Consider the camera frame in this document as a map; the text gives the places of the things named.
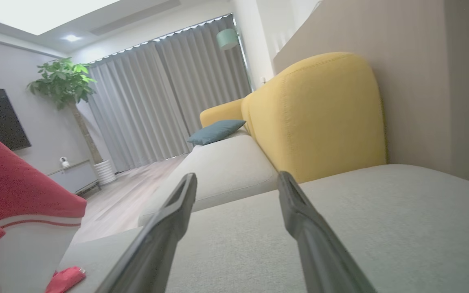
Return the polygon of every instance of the recessed ceiling light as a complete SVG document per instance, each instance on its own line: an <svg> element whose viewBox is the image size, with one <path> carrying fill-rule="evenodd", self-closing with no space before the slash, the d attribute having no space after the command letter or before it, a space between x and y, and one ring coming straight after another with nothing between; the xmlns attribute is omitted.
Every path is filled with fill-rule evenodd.
<svg viewBox="0 0 469 293"><path fill-rule="evenodd" d="M68 41L74 42L77 41L78 39L82 39L81 37L76 37L74 35L67 35L66 37L63 37L63 39L67 39Z"/></svg>
<svg viewBox="0 0 469 293"><path fill-rule="evenodd" d="M119 0L0 0L0 22L41 35Z"/></svg>

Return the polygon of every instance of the curtain fold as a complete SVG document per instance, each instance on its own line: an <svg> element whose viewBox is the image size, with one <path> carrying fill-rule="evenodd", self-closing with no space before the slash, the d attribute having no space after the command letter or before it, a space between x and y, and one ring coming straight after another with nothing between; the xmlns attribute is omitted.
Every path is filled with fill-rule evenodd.
<svg viewBox="0 0 469 293"><path fill-rule="evenodd" d="M251 92L239 46L216 34L232 15L110 56L90 67L90 108L117 171L190 152L200 113Z"/></svg>

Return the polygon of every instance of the lamp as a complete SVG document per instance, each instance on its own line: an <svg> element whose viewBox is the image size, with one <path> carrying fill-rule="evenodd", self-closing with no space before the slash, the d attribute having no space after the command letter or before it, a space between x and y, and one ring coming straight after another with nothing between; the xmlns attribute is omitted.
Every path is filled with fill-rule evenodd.
<svg viewBox="0 0 469 293"><path fill-rule="evenodd" d="M229 50L238 45L238 33L232 28L226 28L216 35L216 42L221 50Z"/></svg>

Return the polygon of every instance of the teal cushion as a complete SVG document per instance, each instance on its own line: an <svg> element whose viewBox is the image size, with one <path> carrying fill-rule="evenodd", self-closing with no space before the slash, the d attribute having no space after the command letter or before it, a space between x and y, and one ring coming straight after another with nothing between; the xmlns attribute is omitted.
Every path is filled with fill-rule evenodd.
<svg viewBox="0 0 469 293"><path fill-rule="evenodd" d="M206 145L225 139L245 124L244 120L221 120L193 133L188 139L192 144Z"/></svg>

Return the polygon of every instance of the ceiling vent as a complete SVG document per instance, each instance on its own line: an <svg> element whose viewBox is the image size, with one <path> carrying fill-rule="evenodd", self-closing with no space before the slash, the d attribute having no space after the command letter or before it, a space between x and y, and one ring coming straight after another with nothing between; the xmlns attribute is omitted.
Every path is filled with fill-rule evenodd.
<svg viewBox="0 0 469 293"><path fill-rule="evenodd" d="M121 28L123 26L127 26L128 24L138 22L139 20L148 18L150 16L159 14L163 11L167 11L171 8L177 7L180 4L181 3L180 3L179 0L167 0L166 2L162 2L160 4L149 7L147 9L138 11L136 13L128 15L127 17L117 19L114 22L110 22L109 24L105 24L104 26L94 28L90 32L93 33L94 35L97 35L97 36L104 35L105 33L108 33L110 31L116 30L116 29Z"/></svg>

